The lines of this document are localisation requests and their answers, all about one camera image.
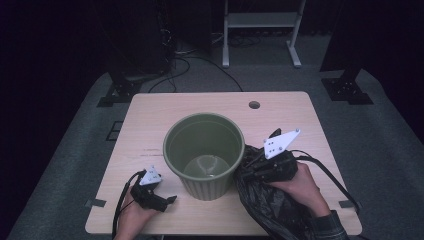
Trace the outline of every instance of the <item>dark background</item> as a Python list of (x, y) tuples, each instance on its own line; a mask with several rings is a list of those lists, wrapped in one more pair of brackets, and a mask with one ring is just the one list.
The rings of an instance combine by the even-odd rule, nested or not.
[[(188, 11), (187, 15), (173, 15), (175, 32), (187, 41), (195, 38), (196, 31), (178, 28), (188, 24), (181, 22), (184, 16), (199, 18), (205, 24), (194, 27), (222, 31), (223, 1), (195, 2), (200, 4), (198, 8), (181, 8)], [(293, 8), (276, 0), (244, 1), (243, 7), (241, 2), (232, 0), (233, 10)], [(325, 71), (344, 69), (350, 53), (359, 51), (364, 69), (381, 82), (423, 140), (423, 128), (419, 126), (424, 115), (424, 40), (419, 25), (423, 22), (423, 4), (368, 2), (309, 0), (300, 33), (333, 33), (323, 64)], [(193, 14), (199, 9), (205, 14)], [(109, 70), (106, 60), (113, 47), (97, 16), (91, 1), (0, 3), (2, 239), (25, 207), (84, 96)]]

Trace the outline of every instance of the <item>green plastic bucket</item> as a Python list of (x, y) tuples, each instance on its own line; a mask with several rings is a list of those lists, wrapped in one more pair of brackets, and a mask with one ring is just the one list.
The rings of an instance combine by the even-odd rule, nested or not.
[(233, 121), (215, 113), (197, 113), (171, 127), (163, 155), (191, 196), (210, 201), (231, 186), (244, 146), (243, 134)]

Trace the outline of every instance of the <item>black garbage bag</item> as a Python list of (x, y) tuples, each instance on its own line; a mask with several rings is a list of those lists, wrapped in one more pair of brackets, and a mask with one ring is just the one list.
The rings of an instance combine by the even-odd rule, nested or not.
[[(281, 130), (277, 130), (271, 136), (280, 134)], [(310, 218), (310, 214), (304, 205), (261, 179), (249, 177), (252, 173), (252, 161), (258, 160), (268, 161), (263, 156), (263, 149), (246, 145), (243, 161), (233, 175), (240, 201), (249, 215), (273, 239), (313, 239), (313, 234), (306, 225), (306, 219)]]

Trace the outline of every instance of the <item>hand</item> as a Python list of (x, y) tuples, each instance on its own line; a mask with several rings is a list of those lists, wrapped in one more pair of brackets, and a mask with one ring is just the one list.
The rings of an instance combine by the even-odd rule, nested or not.
[(270, 185), (290, 194), (294, 200), (308, 207), (313, 217), (329, 215), (330, 208), (315, 184), (308, 165), (298, 162), (297, 168), (292, 180), (273, 182)]
[(118, 231), (114, 240), (134, 239), (141, 232), (144, 225), (158, 213), (158, 211), (153, 209), (143, 209), (136, 203), (131, 195), (131, 187), (128, 189), (122, 204), (122, 207), (125, 206), (127, 207), (119, 215)]

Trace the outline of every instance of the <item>gray carpet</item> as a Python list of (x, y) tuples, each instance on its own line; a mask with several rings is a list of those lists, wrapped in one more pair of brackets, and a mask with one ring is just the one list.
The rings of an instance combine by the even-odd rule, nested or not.
[[(328, 36), (300, 36), (296, 48), (303, 66), (294, 69), (281, 38), (262, 38), (260, 44), (249, 48), (230, 48), (226, 72), (246, 92), (309, 94), (344, 182), (363, 205), (359, 216), (363, 236), (372, 240), (424, 239), (424, 147), (380, 83), (366, 71), (361, 71), (357, 82), (374, 105), (330, 100), (320, 80), (337, 77), (340, 72), (319, 73), (328, 41)], [(181, 48), (190, 49), (188, 45)], [(207, 57), (201, 53), (188, 56)], [(221, 65), (220, 48), (209, 57)], [(153, 80), (140, 91), (240, 91), (215, 65), (198, 58), (184, 59), (190, 69), (173, 84), (164, 81), (151, 89), (161, 79)], [(186, 62), (176, 60), (172, 75), (186, 67)], [(106, 136), (114, 121), (124, 120), (129, 106), (96, 107), (110, 85), (105, 73), (91, 88), (9, 239), (110, 239), (110, 235), (90, 235), (84, 227), (90, 211), (86, 202), (95, 198), (114, 147), (114, 142), (105, 141)]]

